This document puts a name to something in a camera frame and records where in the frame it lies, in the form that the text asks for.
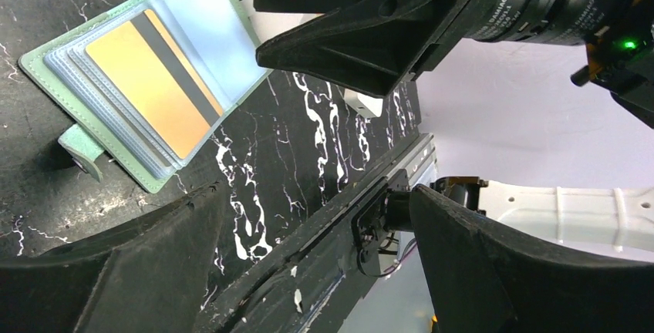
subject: white wall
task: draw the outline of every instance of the white wall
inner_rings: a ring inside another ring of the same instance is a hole
[[[583,48],[463,40],[418,80],[439,175],[540,187],[654,186],[654,131],[578,88]]]

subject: mint green wallet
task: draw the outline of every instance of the mint green wallet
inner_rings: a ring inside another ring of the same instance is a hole
[[[146,163],[143,159],[143,155],[146,153],[137,152],[139,145],[133,143],[130,145],[130,143],[126,143],[125,134],[123,133],[123,135],[120,135],[120,133],[116,132],[116,124],[107,122],[106,119],[99,117],[102,115],[97,112],[96,108],[104,107],[106,103],[104,103],[104,105],[100,103],[98,107],[94,105],[92,106],[86,99],[82,100],[80,94],[74,92],[71,85],[63,81],[60,74],[58,75],[57,72],[53,72],[52,65],[45,61],[46,56],[51,54],[53,51],[61,49],[62,46],[68,45],[77,38],[82,37],[97,28],[103,27],[103,25],[110,25],[112,20],[121,16],[129,15],[130,11],[134,11],[135,8],[140,8],[140,6],[149,1],[151,0],[129,0],[124,2],[122,5],[89,20],[72,31],[61,35],[57,39],[25,54],[19,60],[19,64],[37,85],[48,93],[52,99],[54,99],[77,121],[76,125],[62,134],[59,138],[59,143],[69,151],[73,159],[83,170],[91,174],[97,180],[102,180],[102,172],[93,161],[105,150],[113,156],[145,190],[151,193],[156,193],[170,179],[170,177],[172,177],[174,171],[185,166],[190,158],[184,162],[180,161],[180,163],[176,161],[175,163],[177,166],[168,166],[167,171],[164,171],[163,174],[160,172],[155,173],[156,170],[153,171],[152,166]],[[241,7],[239,0],[229,0],[229,2],[236,11],[238,19],[240,19],[243,28],[251,40],[251,44],[248,46],[248,52],[250,52],[249,49],[251,49],[251,57],[254,59],[254,49],[259,45],[258,37]],[[194,17],[186,18],[186,21],[181,22],[186,24],[181,26],[181,31],[188,32],[191,34],[191,37],[192,34],[195,33],[192,29],[193,22]],[[221,21],[216,22],[217,23],[212,22],[211,25],[221,25]],[[221,105],[224,107],[224,114],[220,117],[220,120],[217,123],[217,125],[219,125],[266,77],[268,77],[270,71],[267,69],[253,69],[253,71],[250,72],[250,75],[252,75],[251,81],[248,80],[247,85],[232,86],[229,81],[229,75],[226,75],[229,73],[228,67],[220,67],[218,65],[219,62],[216,62],[217,59],[226,59],[225,57],[229,57],[230,49],[214,50],[213,52],[215,55],[219,55],[219,57],[213,57],[211,54],[205,56],[207,53],[202,53],[202,51],[200,51],[198,53],[200,54],[198,62],[207,63],[209,65],[208,68],[210,69],[210,71],[207,72],[212,72],[213,75],[216,76],[216,79],[220,80],[218,88],[222,89],[219,90],[216,96],[218,97],[218,94],[220,94],[220,98],[222,98]],[[193,154],[199,150],[200,146],[206,142],[206,139],[208,139],[209,136],[210,134],[208,134],[204,140],[197,145]]]

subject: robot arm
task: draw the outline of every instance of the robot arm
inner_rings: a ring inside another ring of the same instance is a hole
[[[607,89],[654,128],[654,0],[254,0],[254,5],[260,12],[324,13],[264,43],[257,51],[261,66],[308,73],[375,97],[434,69],[464,37],[583,45],[588,65],[572,82]]]

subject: cable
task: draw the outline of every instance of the cable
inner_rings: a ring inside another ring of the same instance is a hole
[[[366,273],[365,270],[363,270],[363,264],[361,262],[361,257],[363,255],[363,250],[360,250],[359,253],[356,255],[356,266],[361,271],[361,273],[367,277],[371,278],[385,278],[391,275],[392,273],[396,272],[399,269],[399,266],[402,264],[402,261],[404,261],[404,258],[408,256],[411,251],[416,247],[417,241],[416,238],[413,238],[412,240],[409,241],[409,243],[406,244],[404,247],[404,252],[402,253],[402,256],[393,262],[393,266],[388,269],[387,271],[379,274],[379,275],[374,275],[374,274],[368,274]]]
[[[395,251],[378,250],[377,253],[378,254],[391,254],[393,256],[397,256],[397,252],[395,252]]]
[[[388,237],[386,237],[386,240],[388,241],[388,243],[386,245],[379,246],[379,249],[387,250],[388,247],[390,247],[391,244],[393,244],[393,243],[398,244],[399,243],[399,240],[397,240],[395,238],[395,232],[394,231],[391,234],[389,234]]]

